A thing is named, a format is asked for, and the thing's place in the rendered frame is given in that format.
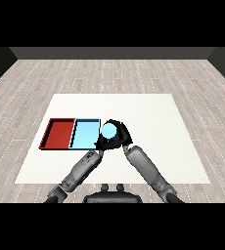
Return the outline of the dark grey robot body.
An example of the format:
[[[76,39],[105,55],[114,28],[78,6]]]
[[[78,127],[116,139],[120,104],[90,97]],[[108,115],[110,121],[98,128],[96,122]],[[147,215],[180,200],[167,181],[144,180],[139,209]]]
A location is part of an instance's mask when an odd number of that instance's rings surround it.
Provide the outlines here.
[[[123,184],[116,185],[116,191],[109,191],[108,184],[102,184],[101,190],[83,199],[83,203],[142,203],[139,195],[126,192]]]

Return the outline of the light blue shallow open box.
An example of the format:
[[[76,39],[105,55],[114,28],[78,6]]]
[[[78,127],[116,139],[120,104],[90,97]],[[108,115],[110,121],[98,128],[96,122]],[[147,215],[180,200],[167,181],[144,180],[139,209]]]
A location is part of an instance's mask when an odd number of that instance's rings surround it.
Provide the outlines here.
[[[99,118],[77,118],[71,132],[70,150],[94,150],[100,134]]]

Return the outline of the red shallow open box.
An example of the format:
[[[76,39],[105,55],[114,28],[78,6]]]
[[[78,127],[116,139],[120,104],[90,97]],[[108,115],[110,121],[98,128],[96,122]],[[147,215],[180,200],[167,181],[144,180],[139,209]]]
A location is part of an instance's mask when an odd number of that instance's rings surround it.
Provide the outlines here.
[[[51,118],[42,137],[41,150],[68,150],[74,118]]]

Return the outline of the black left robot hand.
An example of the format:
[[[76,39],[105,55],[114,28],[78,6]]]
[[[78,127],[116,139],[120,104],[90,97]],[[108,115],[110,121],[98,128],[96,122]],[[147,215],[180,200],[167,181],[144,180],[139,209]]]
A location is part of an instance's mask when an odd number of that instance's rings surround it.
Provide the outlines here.
[[[115,149],[118,148],[117,141],[110,141],[104,137],[100,137],[98,141],[95,143],[96,149],[100,149],[102,151],[108,149]]]

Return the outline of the small blue can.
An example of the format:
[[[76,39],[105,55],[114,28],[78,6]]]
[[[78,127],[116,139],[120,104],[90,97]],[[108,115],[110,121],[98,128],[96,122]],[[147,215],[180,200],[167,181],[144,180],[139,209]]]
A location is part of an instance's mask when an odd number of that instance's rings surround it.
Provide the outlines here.
[[[105,123],[102,126],[101,134],[108,141],[117,141],[118,140],[117,129],[111,123]]]

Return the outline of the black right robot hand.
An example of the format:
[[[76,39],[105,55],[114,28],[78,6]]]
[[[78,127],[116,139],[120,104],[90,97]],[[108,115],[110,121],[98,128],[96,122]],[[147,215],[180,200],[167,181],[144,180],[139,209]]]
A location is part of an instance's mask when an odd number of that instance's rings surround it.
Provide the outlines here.
[[[118,147],[129,146],[133,143],[128,129],[122,122],[110,119],[106,123],[111,123],[116,127],[118,133]]]

